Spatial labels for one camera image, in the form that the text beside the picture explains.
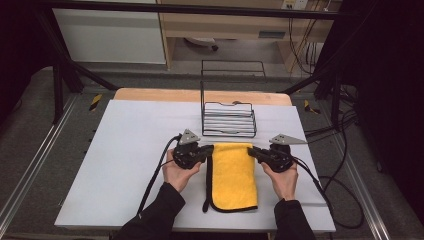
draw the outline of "microfiber cloth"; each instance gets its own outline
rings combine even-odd
[[[251,143],[216,143],[207,162],[206,201],[218,212],[230,213],[258,208],[254,176],[255,159],[247,154]]]

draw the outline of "gray floor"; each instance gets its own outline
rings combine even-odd
[[[252,60],[262,61],[269,78],[249,77],[249,83],[240,83],[246,77],[211,77],[222,81],[215,88],[223,90],[258,90],[274,92],[299,81],[300,74],[284,72],[282,59],[275,55],[276,45],[271,42],[222,40],[220,49],[192,46],[181,40],[177,42],[174,56],[174,68],[164,70],[158,67],[137,66],[137,71],[118,66],[114,73],[98,69],[107,80],[124,87],[144,88],[182,88],[196,89],[199,84],[201,60]],[[84,158],[84,151],[90,145],[108,100],[113,92],[104,92],[98,108],[88,111],[93,97],[99,91],[96,84],[86,81],[85,92],[77,96],[77,101],[67,124],[56,140],[37,178],[10,223],[6,238],[18,234],[38,239],[91,238],[101,236],[105,231],[69,231],[53,225],[63,200]],[[293,104],[298,107],[305,130],[328,126],[323,114],[305,112],[304,100],[308,99],[313,108],[328,105],[328,101],[317,102],[310,94],[314,86],[309,86],[292,96]],[[30,164],[44,137],[47,135],[53,119],[52,79],[48,71],[34,76],[33,81],[22,98],[22,106],[9,116],[0,128],[0,206],[7,203],[15,186],[19,183],[26,167]],[[355,161],[369,190],[379,214],[391,239],[424,239],[424,230],[413,211],[397,189],[392,178],[377,171],[376,161],[367,146],[360,126],[351,126],[347,130],[349,154]],[[319,175],[330,175],[340,162],[339,150],[334,138],[326,138],[310,144],[311,153]],[[337,177],[352,189],[346,171],[342,169]],[[344,224],[355,224],[360,218],[355,202],[338,185],[328,189],[328,195],[334,205],[335,219]],[[349,230],[337,226],[336,239],[374,239],[367,222],[359,229]]]

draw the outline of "dish rack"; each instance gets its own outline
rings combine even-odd
[[[217,137],[256,136],[255,111],[251,103],[208,102],[204,81],[200,82],[202,135]]]

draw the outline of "handheld controller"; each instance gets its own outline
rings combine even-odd
[[[192,169],[196,163],[204,163],[207,157],[212,156],[213,145],[199,147],[199,140],[200,138],[188,129],[180,136],[173,153],[174,161],[180,168]]]
[[[247,153],[256,158],[258,163],[265,162],[272,171],[281,173],[293,165],[294,158],[290,154],[289,145],[272,143],[268,149],[258,147],[247,148]]]

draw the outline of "white table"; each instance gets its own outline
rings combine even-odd
[[[55,225],[69,229],[119,229],[135,215],[166,143],[186,128],[201,137],[200,145],[240,141],[268,148],[268,140],[279,133],[305,140],[295,107],[254,105],[254,110],[258,129],[255,138],[217,138],[201,136],[199,103],[110,101]],[[304,160],[316,176],[308,145],[291,148],[292,154]],[[312,230],[335,231],[325,201],[310,176],[301,168],[298,171],[296,197]],[[278,199],[260,165],[255,168],[258,209],[250,212],[219,213],[209,208],[203,213],[205,175],[203,165],[182,192],[187,204],[175,219],[174,230],[276,230],[273,209]],[[160,174],[146,206],[156,197],[162,182]]]

